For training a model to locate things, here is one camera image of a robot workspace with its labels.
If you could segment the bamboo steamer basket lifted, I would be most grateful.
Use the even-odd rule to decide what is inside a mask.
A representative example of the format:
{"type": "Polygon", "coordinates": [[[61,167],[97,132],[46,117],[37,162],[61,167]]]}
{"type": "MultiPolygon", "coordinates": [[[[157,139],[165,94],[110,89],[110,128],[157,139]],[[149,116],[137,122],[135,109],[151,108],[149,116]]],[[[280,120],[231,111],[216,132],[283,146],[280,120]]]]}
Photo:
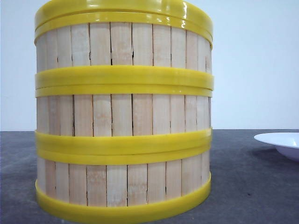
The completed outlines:
{"type": "Polygon", "coordinates": [[[84,157],[188,157],[207,151],[209,99],[166,94],[58,95],[37,98],[38,154],[84,157]]]}

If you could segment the bamboo steamer basket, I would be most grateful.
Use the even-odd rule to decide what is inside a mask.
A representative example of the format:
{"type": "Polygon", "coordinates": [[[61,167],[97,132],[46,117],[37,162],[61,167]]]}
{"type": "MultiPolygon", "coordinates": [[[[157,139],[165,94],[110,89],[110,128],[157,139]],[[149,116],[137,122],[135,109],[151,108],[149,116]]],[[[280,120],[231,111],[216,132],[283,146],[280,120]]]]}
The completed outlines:
{"type": "Polygon", "coordinates": [[[172,16],[91,12],[35,28],[36,96],[211,96],[212,32],[172,16]]]}

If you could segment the woven bamboo steamer lid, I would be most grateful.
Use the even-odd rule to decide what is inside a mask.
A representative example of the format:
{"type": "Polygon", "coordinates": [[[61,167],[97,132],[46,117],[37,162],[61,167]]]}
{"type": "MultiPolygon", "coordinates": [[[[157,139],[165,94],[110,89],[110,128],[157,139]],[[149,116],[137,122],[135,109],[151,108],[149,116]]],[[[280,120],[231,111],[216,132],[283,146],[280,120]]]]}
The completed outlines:
{"type": "Polygon", "coordinates": [[[38,9],[35,28],[66,15],[91,12],[129,12],[172,16],[213,28],[211,18],[185,0],[50,0],[38,9]]]}

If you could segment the bamboo steamer basket base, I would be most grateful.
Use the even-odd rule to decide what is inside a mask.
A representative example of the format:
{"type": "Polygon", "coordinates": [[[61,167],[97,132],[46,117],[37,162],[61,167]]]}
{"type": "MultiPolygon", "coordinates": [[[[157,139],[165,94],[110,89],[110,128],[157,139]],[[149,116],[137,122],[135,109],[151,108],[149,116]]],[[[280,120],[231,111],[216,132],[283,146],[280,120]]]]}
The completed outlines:
{"type": "Polygon", "coordinates": [[[198,155],[152,164],[87,166],[38,159],[35,183],[46,212],[85,224],[136,224],[193,209],[211,191],[209,146],[198,155]]]}

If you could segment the white plate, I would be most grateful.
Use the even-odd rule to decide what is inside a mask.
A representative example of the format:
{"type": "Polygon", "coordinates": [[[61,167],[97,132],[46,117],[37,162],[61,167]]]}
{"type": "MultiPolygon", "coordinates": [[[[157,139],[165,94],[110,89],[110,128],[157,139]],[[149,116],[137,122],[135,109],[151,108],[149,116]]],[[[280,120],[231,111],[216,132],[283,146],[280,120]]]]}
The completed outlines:
{"type": "Polygon", "coordinates": [[[299,161],[299,133],[262,133],[254,136],[254,139],[273,145],[279,153],[293,161],[299,161]]]}

